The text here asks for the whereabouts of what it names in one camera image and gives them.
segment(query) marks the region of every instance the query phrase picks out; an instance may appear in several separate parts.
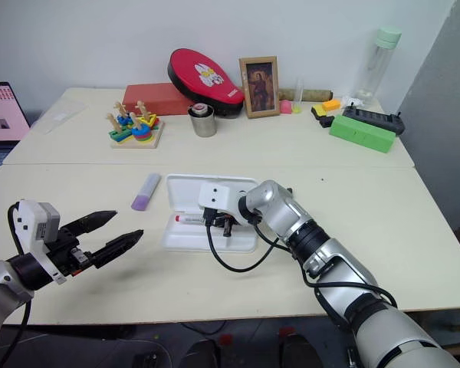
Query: picture frame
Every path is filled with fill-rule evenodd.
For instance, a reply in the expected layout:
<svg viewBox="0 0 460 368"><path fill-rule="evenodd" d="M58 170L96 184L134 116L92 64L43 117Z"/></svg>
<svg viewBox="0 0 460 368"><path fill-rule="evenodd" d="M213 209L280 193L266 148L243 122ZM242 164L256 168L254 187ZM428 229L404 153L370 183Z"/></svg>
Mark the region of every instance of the picture frame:
<svg viewBox="0 0 460 368"><path fill-rule="evenodd" d="M243 57L238 61L247 117L279 115L278 59L275 56Z"/></svg>

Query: marker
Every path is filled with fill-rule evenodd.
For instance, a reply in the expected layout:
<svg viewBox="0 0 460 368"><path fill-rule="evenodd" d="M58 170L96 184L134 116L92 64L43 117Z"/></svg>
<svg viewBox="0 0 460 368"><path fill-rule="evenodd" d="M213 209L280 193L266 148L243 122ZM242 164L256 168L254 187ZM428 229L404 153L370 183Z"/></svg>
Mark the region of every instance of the marker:
<svg viewBox="0 0 460 368"><path fill-rule="evenodd" d="M145 180L145 183L136 195L135 200L131 204L131 208L136 211L145 211L150 198L152 198L152 193L155 190L156 185L159 183L159 181L159 174L149 174Z"/></svg>
<svg viewBox="0 0 460 368"><path fill-rule="evenodd" d="M205 220L199 214L194 215L176 215L176 222L187 225L203 225Z"/></svg>

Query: white table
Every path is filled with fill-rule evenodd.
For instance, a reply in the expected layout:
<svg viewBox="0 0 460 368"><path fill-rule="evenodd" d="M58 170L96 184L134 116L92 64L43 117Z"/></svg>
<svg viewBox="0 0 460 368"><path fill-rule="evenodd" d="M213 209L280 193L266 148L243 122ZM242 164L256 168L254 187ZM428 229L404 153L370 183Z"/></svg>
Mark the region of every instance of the white table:
<svg viewBox="0 0 460 368"><path fill-rule="evenodd" d="M414 169L238 164L2 166L0 259L15 253L6 210L20 198L50 202L60 212L62 224L92 211L118 210L103 228L80 237L85 251L125 232L145 230L139 244L104 268L91 268L63 285L49 284L38 291L30 323L123 324L324 314L304 286L297 262L282 251L273 251L253 272L233 274L209 253L163 250L160 239L171 214L165 183L159 184L146 212L130 208L151 172L161 173L164 179L168 173L275 179L294 189L297 201L373 272L401 309L460 307L460 245ZM115 191L119 187L125 190ZM260 243L252 254L223 257L244 266L265 249ZM17 310L7 322L18 323L21 313Z"/></svg>
<svg viewBox="0 0 460 368"><path fill-rule="evenodd" d="M236 119L217 119L215 136L194 134L187 115L162 117L166 127L157 149L111 149L106 113L123 90L71 88L64 97L87 108L44 135L33 128L8 155L5 164L116 163L143 165L201 165L213 172L228 164L239 166L353 166L413 167L397 139L388 154L329 135L310 112L311 103L294 115L249 120L242 111ZM377 104L373 110L381 111Z"/></svg>

